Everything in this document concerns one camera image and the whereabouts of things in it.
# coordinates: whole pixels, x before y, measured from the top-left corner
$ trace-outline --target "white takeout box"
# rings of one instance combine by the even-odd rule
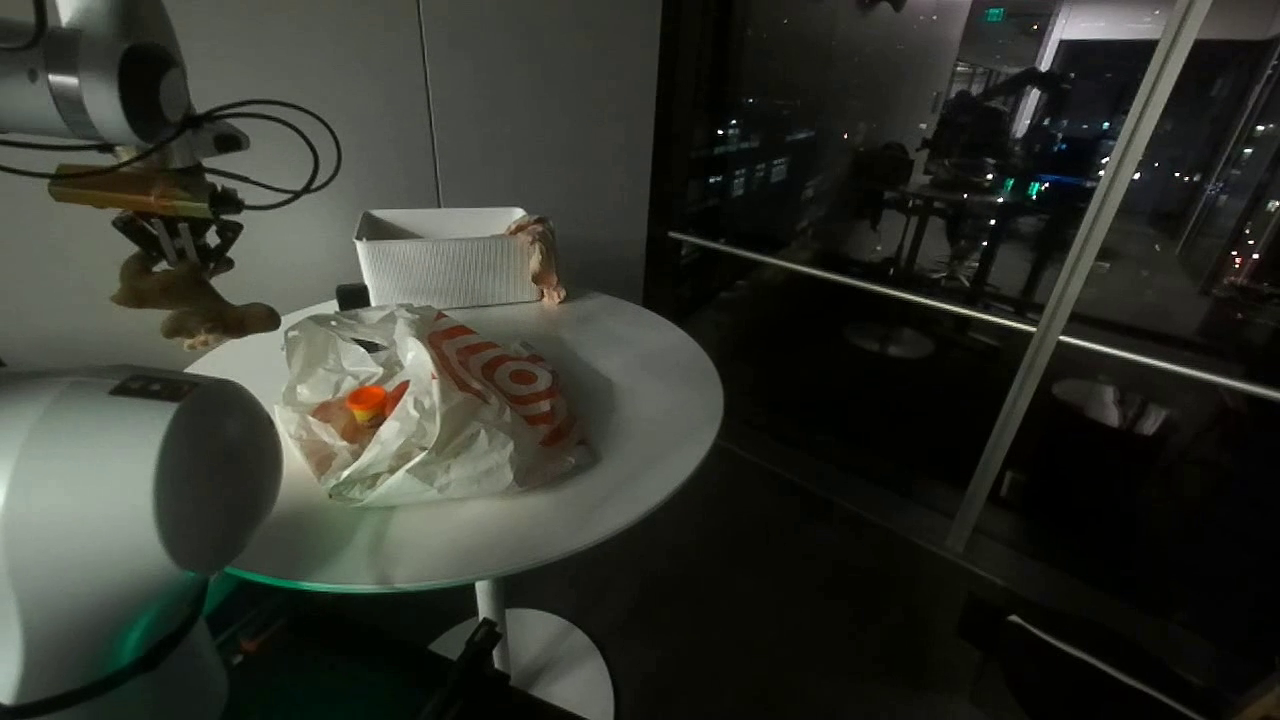
[[[373,304],[532,304],[532,243],[509,227],[524,210],[369,210],[358,227]]]

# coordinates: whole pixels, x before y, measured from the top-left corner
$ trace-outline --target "dark floor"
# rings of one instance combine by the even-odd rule
[[[1021,715],[1001,664],[961,637],[967,596],[992,588],[736,454],[632,532],[509,592],[603,650],[622,720]],[[217,627],[259,616],[290,623],[237,664],[231,720],[417,715],[443,678],[421,650],[468,616],[468,592],[240,588]]]

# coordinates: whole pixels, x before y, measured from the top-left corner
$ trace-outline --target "white plastic bag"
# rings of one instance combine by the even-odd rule
[[[551,369],[439,308],[311,315],[286,331],[280,430],[327,500],[423,505],[550,486],[585,460]]]

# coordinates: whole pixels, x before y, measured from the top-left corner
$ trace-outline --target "table leg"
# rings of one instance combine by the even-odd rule
[[[587,720],[616,715],[614,678],[587,631],[540,610],[509,610],[502,580],[478,580],[478,620],[504,627],[495,667],[504,667],[518,689]],[[447,627],[432,653],[461,655],[478,620]]]

